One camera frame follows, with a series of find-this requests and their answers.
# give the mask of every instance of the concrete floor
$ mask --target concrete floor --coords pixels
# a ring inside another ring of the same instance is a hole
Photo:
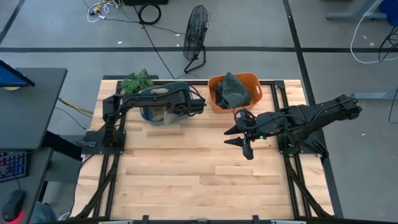
[[[89,5],[96,2],[86,1]],[[289,3],[302,47],[349,47],[356,22],[328,21],[325,13],[352,10],[360,1],[290,0]],[[211,14],[206,46],[294,47],[280,0],[248,0],[244,7],[240,0],[170,0],[168,5],[161,6],[162,18],[157,25],[185,32],[191,8],[199,4]],[[16,5],[17,1],[0,0],[0,30]],[[81,0],[26,0],[0,44],[0,52],[9,47],[150,47],[140,25],[115,21],[89,24],[85,9]],[[124,6],[124,11],[131,19],[137,18],[132,7]],[[176,14],[186,19],[176,19]],[[126,19],[121,11],[112,8],[108,16]],[[386,21],[366,21],[358,31],[354,46],[378,47],[390,29]],[[148,31],[158,47],[183,45],[182,36],[152,27]],[[175,76],[183,74],[187,61],[181,52],[160,54]],[[377,60],[376,53],[358,54],[358,57]],[[88,110],[94,108],[103,75],[127,75],[146,68],[150,74],[170,78],[155,52],[9,52],[0,53],[0,58],[15,67],[67,68],[61,97]],[[304,59],[317,102],[343,93],[397,87],[396,61],[363,65],[349,53],[304,53]],[[253,72],[261,79],[302,79],[294,52],[208,52],[207,64],[192,73],[210,78],[228,71]],[[395,193],[398,126],[387,120],[391,102],[360,101],[359,104],[364,111],[357,120],[333,123],[324,129],[343,214],[345,218],[398,221],[398,194]],[[70,112],[82,125],[90,126],[88,118]],[[393,111],[394,118],[398,120],[397,110]],[[49,130],[63,135],[84,133],[61,111],[54,112]],[[69,184],[49,186],[46,201],[57,214],[69,211],[73,178]],[[57,203],[59,199],[54,195],[61,195],[65,203]]]

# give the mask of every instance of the orange basket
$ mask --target orange basket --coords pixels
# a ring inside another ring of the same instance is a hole
[[[241,83],[249,89],[251,92],[251,102],[245,106],[246,109],[251,109],[256,103],[262,98],[261,85],[258,77],[249,72],[235,73],[234,76],[241,81]],[[218,82],[224,80],[224,75],[212,77],[209,79],[208,86],[210,91],[210,104],[211,108],[215,113],[232,113],[234,109],[223,109],[216,105],[216,93],[214,88],[218,85]]]

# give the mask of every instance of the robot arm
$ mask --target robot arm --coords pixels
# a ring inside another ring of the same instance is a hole
[[[261,113],[257,117],[250,111],[239,110],[234,115],[235,126],[224,134],[243,133],[244,138],[238,137],[224,142],[242,147],[245,158],[253,159],[251,141],[282,135],[287,137],[289,144],[297,146],[305,141],[308,135],[334,121],[357,118],[362,109],[356,103],[356,99],[341,95],[314,106],[290,106],[282,108],[279,112]]]
[[[103,101],[103,119],[105,121],[103,144],[105,146],[118,144],[118,138],[115,135],[116,121],[131,108],[164,106],[167,112],[178,116],[201,114],[206,105],[205,99],[197,91],[183,88],[183,86],[179,85],[163,94],[113,95],[105,99]],[[193,99],[191,93],[199,96],[199,98]]]

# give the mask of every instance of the computer monitor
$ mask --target computer monitor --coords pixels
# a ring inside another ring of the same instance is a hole
[[[35,83],[26,78],[21,72],[0,60],[0,87],[35,86]]]

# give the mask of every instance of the wooden tabletop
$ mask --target wooden tabletop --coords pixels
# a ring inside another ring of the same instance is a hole
[[[117,80],[101,82],[92,129],[104,124],[102,100],[115,93],[116,84]],[[285,85],[289,105],[306,103],[300,80],[285,80]],[[195,87],[209,98],[206,85]],[[263,86],[262,92],[262,100],[251,110],[254,114],[275,110],[269,86]],[[167,126],[152,126],[141,118],[138,108],[129,110],[111,219],[140,220],[143,215],[151,220],[293,218],[276,138],[253,142],[254,159],[248,161],[241,148],[223,142],[238,136],[223,134],[233,125],[232,114],[215,114],[210,106],[203,114]],[[300,158],[307,188],[325,211],[333,213],[321,161],[314,154]],[[82,167],[73,215],[95,192],[102,160],[103,156],[94,156]],[[297,187],[296,193],[304,215]]]

